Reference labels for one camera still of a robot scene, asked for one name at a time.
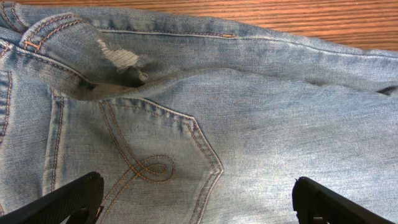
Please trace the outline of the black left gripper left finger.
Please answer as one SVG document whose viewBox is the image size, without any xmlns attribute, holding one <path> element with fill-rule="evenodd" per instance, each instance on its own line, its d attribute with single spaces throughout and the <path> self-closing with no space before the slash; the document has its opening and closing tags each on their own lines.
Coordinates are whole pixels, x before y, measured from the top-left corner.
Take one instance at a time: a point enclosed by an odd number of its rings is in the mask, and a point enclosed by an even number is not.
<svg viewBox="0 0 398 224">
<path fill-rule="evenodd" d="M 104 179 L 86 175 L 3 217 L 1 224 L 95 224 L 103 211 Z"/>
</svg>

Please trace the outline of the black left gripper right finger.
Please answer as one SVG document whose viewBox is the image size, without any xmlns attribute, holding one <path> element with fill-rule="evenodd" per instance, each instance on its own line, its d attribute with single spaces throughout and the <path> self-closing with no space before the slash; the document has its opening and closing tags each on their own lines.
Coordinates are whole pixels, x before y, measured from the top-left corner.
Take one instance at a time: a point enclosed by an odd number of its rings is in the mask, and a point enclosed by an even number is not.
<svg viewBox="0 0 398 224">
<path fill-rule="evenodd" d="M 393 224 L 308 177 L 299 177 L 292 190 L 299 224 Z"/>
</svg>

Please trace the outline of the medium blue denim jeans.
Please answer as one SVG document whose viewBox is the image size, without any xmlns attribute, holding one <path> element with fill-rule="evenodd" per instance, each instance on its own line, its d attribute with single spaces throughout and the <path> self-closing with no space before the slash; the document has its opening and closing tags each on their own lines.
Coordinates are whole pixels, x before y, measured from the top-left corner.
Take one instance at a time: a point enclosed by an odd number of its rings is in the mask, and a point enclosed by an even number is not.
<svg viewBox="0 0 398 224">
<path fill-rule="evenodd" d="M 309 177 L 397 221 L 397 53 L 1 3 L 1 215 L 89 173 L 100 223 L 296 223 Z"/>
</svg>

